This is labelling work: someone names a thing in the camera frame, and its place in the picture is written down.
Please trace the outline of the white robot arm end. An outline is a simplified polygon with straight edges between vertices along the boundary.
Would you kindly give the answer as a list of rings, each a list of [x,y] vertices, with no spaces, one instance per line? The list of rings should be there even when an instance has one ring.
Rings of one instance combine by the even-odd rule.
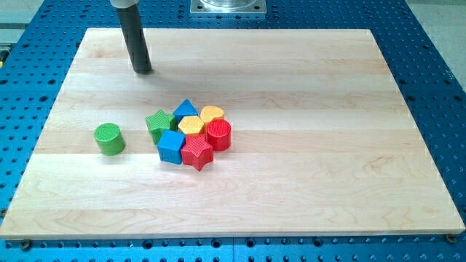
[[[117,9],[127,9],[138,2],[139,0],[110,0],[111,5]]]

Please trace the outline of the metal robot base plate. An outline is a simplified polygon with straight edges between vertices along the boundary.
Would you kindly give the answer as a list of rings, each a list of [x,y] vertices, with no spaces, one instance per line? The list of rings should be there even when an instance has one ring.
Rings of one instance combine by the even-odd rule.
[[[190,13],[213,14],[265,14],[266,0],[191,0]]]

